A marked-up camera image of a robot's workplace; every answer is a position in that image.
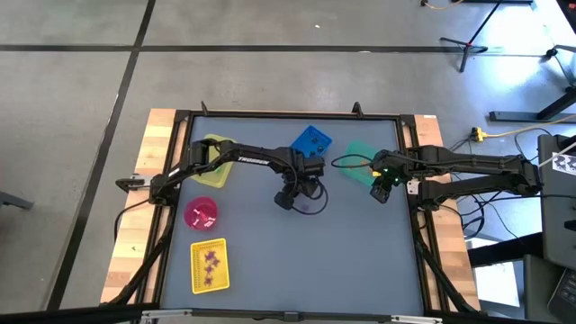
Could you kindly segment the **wooden table side board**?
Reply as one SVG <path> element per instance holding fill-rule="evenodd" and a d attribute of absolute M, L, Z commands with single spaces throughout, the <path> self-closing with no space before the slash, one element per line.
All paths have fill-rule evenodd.
<path fill-rule="evenodd" d="M 152 109 L 133 173 L 155 176 L 174 166 L 182 152 L 188 114 L 176 109 Z M 146 188 L 130 191 L 117 226 L 112 258 L 101 295 L 101 302 L 117 297 L 137 273 L 160 240 L 170 219 L 168 207 L 140 204 L 149 197 Z"/>
<path fill-rule="evenodd" d="M 417 145 L 444 146 L 437 117 L 435 115 L 415 115 L 415 134 L 410 134 L 410 127 L 404 126 L 407 147 Z M 477 311 L 481 308 L 473 269 L 464 241 L 464 232 L 460 217 L 456 214 L 455 200 L 446 201 L 438 211 L 433 211 L 431 217 L 423 212 L 418 213 L 418 228 L 429 249 L 429 236 L 436 235 L 435 257 L 443 271 L 464 297 L 466 302 Z"/>

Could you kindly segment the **grey desk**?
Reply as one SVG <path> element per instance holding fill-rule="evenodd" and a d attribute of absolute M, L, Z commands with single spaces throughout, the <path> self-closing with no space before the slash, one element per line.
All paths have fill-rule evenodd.
<path fill-rule="evenodd" d="M 554 171 L 553 153 L 576 157 L 576 148 L 563 152 L 572 138 L 540 135 L 537 140 L 544 257 L 558 266 L 576 270 L 576 176 Z"/>

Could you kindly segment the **yellow translucent plastic bin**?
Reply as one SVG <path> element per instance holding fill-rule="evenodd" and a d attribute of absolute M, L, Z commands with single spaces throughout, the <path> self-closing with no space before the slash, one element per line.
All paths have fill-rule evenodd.
<path fill-rule="evenodd" d="M 226 137 L 222 137 L 220 135 L 216 135 L 216 134 L 206 134 L 204 136 L 204 139 L 211 139 L 211 140 L 217 140 L 217 141 L 223 141 L 223 140 L 230 140 L 235 142 L 235 140 L 230 139 L 230 138 L 226 138 Z M 216 148 L 214 146 L 209 148 L 209 162 L 212 162 L 214 159 L 218 158 L 220 156 L 220 152 L 219 152 L 219 148 Z M 190 178 L 193 179 L 194 181 L 196 181 L 199 184 L 202 185 L 208 185 L 210 187 L 214 187 L 214 188 L 222 188 L 227 179 L 228 176 L 230 174 L 230 170 L 233 167 L 233 163 L 232 162 L 228 162 L 228 163 L 224 163 L 222 165 L 220 165 L 220 167 L 222 167 L 222 172 L 220 174 L 216 174 L 214 173 L 215 170 L 209 172 L 209 173 L 203 173 L 201 175 L 192 175 Z"/>

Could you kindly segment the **black table frame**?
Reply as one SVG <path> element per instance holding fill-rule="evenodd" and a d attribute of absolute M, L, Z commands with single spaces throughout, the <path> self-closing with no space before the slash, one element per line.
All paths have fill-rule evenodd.
<path fill-rule="evenodd" d="M 236 116 L 242 117 L 242 118 L 248 118 L 248 117 L 256 118 L 256 117 L 260 116 L 262 118 L 277 119 L 277 120 L 280 120 L 282 118 L 284 118 L 284 119 L 298 119 L 298 118 L 302 117 L 303 119 L 305 119 L 307 121 L 309 121 L 311 119 L 327 120 L 327 119 L 332 118 L 332 117 L 338 117 L 340 119 L 349 120 L 349 121 L 359 122 L 361 120 L 359 113 L 356 111 L 334 112 L 334 113 L 332 113 L 332 112 L 290 112 L 290 111 L 247 111 L 247 110 L 244 110 L 244 111 L 242 111 L 242 110 L 238 110 L 238 111 L 216 110 L 216 111 L 207 111 L 207 112 L 190 111 L 190 110 L 178 110 L 178 111 L 181 111 L 183 113 L 188 114 L 188 118 L 187 118 L 188 125 L 186 127 L 185 134 L 192 128 L 193 118 L 198 117 L 198 116 L 225 117 L 225 116 L 229 116 L 229 115 L 236 115 Z M 409 115 L 409 114 L 393 113 L 391 115 L 391 117 L 393 119 L 397 119 L 397 121 L 400 122 L 400 129 L 401 129 L 400 142 L 404 145 L 406 145 L 405 139 L 408 137 L 406 137 L 404 135 L 403 127 L 409 126 L 409 133 L 411 135 L 414 135 L 416 133 L 415 132 L 415 121 L 414 121 L 415 115 L 424 115 L 424 114 Z M 434 250 L 437 249 L 437 247 L 436 247 L 436 235 L 435 234 L 429 236 L 429 243 Z"/>

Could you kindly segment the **black tripod stand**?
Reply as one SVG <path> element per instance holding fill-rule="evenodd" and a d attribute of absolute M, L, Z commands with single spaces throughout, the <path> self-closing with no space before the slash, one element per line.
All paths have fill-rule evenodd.
<path fill-rule="evenodd" d="M 463 73 L 465 71 L 468 59 L 470 56 L 474 54 L 482 54 L 486 52 L 489 48 L 487 46 L 477 45 L 475 43 L 476 39 L 484 29 L 484 27 L 488 24 L 492 16 L 500 9 L 500 7 L 505 5 L 531 5 L 535 0 L 464 0 L 465 2 L 472 2 L 478 4 L 494 4 L 491 8 L 489 13 L 483 18 L 479 27 L 474 31 L 472 36 L 469 40 L 462 41 L 462 40 L 455 40 L 450 39 L 447 37 L 440 37 L 439 41 L 442 43 L 453 44 L 456 45 L 460 51 L 462 52 L 462 58 L 460 61 L 460 65 L 457 69 L 459 73 Z"/>

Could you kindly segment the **grey case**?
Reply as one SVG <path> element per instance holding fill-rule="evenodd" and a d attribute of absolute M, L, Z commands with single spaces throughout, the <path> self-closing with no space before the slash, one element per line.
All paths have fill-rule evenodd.
<path fill-rule="evenodd" d="M 565 268 L 538 256 L 523 257 L 525 317 L 531 321 L 560 323 L 548 309 L 548 303 Z"/>

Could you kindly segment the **blue plastic bin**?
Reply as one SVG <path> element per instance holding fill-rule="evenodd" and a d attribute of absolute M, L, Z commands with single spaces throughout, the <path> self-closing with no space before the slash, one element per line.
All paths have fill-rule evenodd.
<path fill-rule="evenodd" d="M 312 138 L 317 138 L 318 142 L 316 144 L 311 143 Z M 316 153 L 317 148 L 321 142 L 325 142 L 327 145 L 323 148 L 321 154 Z M 293 149 L 299 150 L 307 158 L 309 157 L 321 157 L 323 156 L 330 145 L 332 144 L 332 138 L 322 132 L 321 130 L 309 125 L 292 143 L 291 147 Z"/>

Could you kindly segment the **yellow perforated plastic basket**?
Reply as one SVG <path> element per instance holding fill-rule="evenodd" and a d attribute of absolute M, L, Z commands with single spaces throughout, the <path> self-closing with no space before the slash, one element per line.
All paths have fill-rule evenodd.
<path fill-rule="evenodd" d="M 218 266 L 212 265 L 214 259 L 212 259 L 210 263 L 204 261 L 205 255 L 208 255 L 210 251 L 216 252 L 214 259 L 220 260 Z M 225 238 L 215 238 L 194 242 L 190 246 L 190 258 L 191 287 L 193 294 L 212 293 L 226 290 L 230 287 L 227 241 Z M 207 266 L 213 267 L 213 271 L 210 274 L 207 274 L 204 270 Z M 211 276 L 213 278 L 211 286 L 205 286 L 203 284 L 206 276 Z"/>

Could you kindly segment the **teal translucent plastic bin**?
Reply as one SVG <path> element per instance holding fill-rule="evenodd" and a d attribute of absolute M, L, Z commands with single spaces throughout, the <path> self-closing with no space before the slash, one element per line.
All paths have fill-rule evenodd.
<path fill-rule="evenodd" d="M 364 143 L 361 140 L 353 140 L 346 148 L 346 157 L 340 159 L 337 165 L 340 171 L 363 185 L 371 186 L 374 181 L 373 171 L 370 163 L 374 155 L 378 152 L 377 148 Z M 355 165 L 354 168 L 348 169 L 347 165 Z"/>

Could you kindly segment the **grey chair leg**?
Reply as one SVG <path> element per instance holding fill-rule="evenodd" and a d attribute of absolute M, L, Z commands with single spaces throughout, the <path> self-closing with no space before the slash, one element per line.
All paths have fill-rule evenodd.
<path fill-rule="evenodd" d="M 33 205 L 34 202 L 30 202 L 19 196 L 0 191 L 0 207 L 13 206 L 22 210 L 30 210 Z"/>

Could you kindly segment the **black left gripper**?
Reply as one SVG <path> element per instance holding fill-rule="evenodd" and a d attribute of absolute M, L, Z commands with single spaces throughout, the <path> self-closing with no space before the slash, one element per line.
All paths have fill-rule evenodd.
<path fill-rule="evenodd" d="M 283 171 L 284 187 L 274 196 L 274 202 L 284 210 L 293 208 L 294 198 L 303 194 L 309 199 L 322 196 L 319 178 L 324 175 L 325 162 L 322 157 L 305 157 L 301 152 L 293 152 Z"/>

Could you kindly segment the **silver aluminium extrusion bar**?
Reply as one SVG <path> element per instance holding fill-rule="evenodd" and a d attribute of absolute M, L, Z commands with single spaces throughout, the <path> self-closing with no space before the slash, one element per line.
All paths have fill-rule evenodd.
<path fill-rule="evenodd" d="M 391 315 L 391 322 L 399 322 L 402 324 L 444 324 L 441 318 L 407 315 Z"/>
<path fill-rule="evenodd" d="M 175 310 L 144 310 L 141 313 L 142 321 L 151 322 L 167 318 L 191 317 L 192 309 L 175 309 Z"/>

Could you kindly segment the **black keyboard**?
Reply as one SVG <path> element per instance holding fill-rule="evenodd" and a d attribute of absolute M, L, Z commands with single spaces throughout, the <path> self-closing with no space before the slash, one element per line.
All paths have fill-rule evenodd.
<path fill-rule="evenodd" d="M 547 307 L 562 324 L 576 324 L 576 271 L 564 270 Z"/>

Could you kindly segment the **black white marker tag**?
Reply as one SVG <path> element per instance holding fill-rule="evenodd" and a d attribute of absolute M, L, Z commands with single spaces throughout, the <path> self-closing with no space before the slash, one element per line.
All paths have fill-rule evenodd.
<path fill-rule="evenodd" d="M 553 153 L 552 168 L 554 171 L 576 176 L 576 157 Z"/>

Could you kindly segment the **pink round plastic bowl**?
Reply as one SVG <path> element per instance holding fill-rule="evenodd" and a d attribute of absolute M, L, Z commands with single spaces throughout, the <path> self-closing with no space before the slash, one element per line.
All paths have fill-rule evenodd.
<path fill-rule="evenodd" d="M 184 222 L 193 230 L 209 230 L 218 219 L 217 203 L 210 197 L 192 199 L 184 209 Z"/>

